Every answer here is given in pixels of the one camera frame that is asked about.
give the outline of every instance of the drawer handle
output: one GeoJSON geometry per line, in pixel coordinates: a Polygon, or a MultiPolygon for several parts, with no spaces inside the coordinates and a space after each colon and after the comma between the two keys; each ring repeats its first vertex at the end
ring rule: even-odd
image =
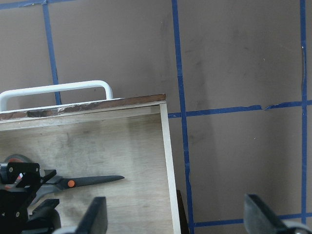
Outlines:
{"type": "Polygon", "coordinates": [[[7,101],[12,97],[19,97],[32,94],[45,94],[58,91],[67,91],[75,89],[85,89],[85,88],[95,88],[103,87],[106,93],[106,100],[113,99],[113,91],[108,83],[102,80],[91,80],[67,84],[56,84],[56,85],[47,85],[41,87],[25,88],[25,89],[15,89],[4,91],[0,94],[0,111],[6,111],[7,101]]]}

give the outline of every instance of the black scissors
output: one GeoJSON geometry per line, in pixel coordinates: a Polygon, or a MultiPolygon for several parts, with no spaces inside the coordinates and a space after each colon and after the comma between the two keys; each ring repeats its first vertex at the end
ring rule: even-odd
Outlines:
{"type": "MultiPolygon", "coordinates": [[[[6,162],[32,162],[31,159],[24,155],[11,155],[5,159],[6,162]]],[[[80,178],[63,178],[62,176],[55,175],[49,179],[45,184],[43,184],[37,191],[37,196],[31,203],[34,205],[40,198],[46,194],[61,192],[65,189],[71,189],[75,187],[103,184],[108,182],[113,182],[116,180],[124,179],[121,175],[103,175],[103,176],[90,176],[90,177],[80,177],[80,178]]]]}

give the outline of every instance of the scissor blade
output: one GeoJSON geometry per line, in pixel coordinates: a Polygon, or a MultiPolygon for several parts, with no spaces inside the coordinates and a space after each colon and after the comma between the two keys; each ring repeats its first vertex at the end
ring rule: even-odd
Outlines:
{"type": "Polygon", "coordinates": [[[103,175],[103,176],[90,176],[90,177],[81,177],[81,178],[63,178],[59,184],[62,189],[69,189],[73,187],[81,187],[93,184],[102,184],[113,182],[116,180],[124,179],[120,175],[103,175]]]}

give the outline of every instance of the wooden board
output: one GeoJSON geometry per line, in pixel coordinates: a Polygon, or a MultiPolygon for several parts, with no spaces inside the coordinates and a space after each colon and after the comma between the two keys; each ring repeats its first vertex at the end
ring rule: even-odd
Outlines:
{"type": "Polygon", "coordinates": [[[112,183],[46,196],[63,226],[105,196],[108,232],[180,233],[166,104],[0,122],[0,160],[23,154],[64,177],[121,175],[112,183]]]}

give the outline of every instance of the scissors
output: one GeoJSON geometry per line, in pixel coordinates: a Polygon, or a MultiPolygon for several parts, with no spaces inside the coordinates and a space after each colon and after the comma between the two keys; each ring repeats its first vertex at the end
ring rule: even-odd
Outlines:
{"type": "MultiPolygon", "coordinates": [[[[5,161],[32,162],[31,159],[27,158],[24,155],[11,155],[7,157],[5,161]]],[[[89,176],[79,178],[63,178],[62,176],[55,175],[40,187],[40,189],[37,191],[37,196],[31,203],[31,205],[36,204],[40,200],[40,198],[42,198],[46,194],[57,193],[75,187],[109,183],[120,179],[124,179],[124,177],[121,175],[102,175],[102,176],[89,176]]]]}

